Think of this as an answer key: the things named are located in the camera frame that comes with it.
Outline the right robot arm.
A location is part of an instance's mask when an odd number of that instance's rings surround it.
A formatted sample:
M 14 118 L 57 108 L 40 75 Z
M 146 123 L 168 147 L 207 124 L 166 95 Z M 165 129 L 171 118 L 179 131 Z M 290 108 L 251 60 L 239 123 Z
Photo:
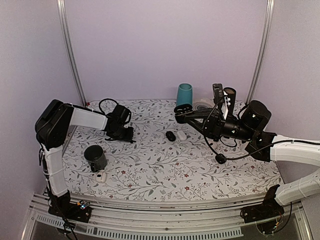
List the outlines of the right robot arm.
M 243 109 L 242 116 L 237 119 L 231 109 L 234 103 L 228 103 L 225 113 L 221 110 L 223 100 L 215 100 L 213 108 L 193 110 L 188 104 L 178 105 L 174 109 L 176 121 L 180 124 L 189 124 L 200 132 L 208 147 L 216 154 L 219 163 L 226 160 L 238 160 L 253 157 L 265 162 L 294 162 L 304 163 L 319 167 L 315 172 L 290 183 L 271 187 L 259 206 L 258 213 L 262 218 L 269 218 L 290 202 L 300 200 L 320 193 L 320 141 L 295 139 L 263 129 L 271 118 L 271 112 L 266 106 L 253 100 Z M 221 137 L 234 140 L 248 141 L 245 151 L 247 155 L 227 158 L 222 153 L 217 153 L 211 147 L 208 139 L 218 141 Z

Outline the black gold-trimmed earbud charging case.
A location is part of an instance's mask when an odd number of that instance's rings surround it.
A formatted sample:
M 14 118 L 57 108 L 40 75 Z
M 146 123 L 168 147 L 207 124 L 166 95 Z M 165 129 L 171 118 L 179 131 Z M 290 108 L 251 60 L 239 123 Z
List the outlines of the black gold-trimmed earbud charging case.
M 176 116 L 185 115 L 185 114 L 191 113 L 192 111 L 193 111 L 193 106 L 188 103 L 177 105 L 174 108 L 174 113 Z

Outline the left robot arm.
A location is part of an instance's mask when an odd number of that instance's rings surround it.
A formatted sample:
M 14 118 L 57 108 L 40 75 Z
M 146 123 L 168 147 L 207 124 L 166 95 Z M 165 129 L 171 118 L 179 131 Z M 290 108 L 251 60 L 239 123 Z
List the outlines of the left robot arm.
M 62 152 L 69 127 L 104 131 L 112 140 L 132 143 L 134 128 L 125 126 L 131 117 L 132 112 L 121 104 L 116 104 L 112 112 L 104 113 L 58 99 L 50 102 L 35 124 L 35 134 L 43 149 L 47 180 L 55 197 L 68 193 Z

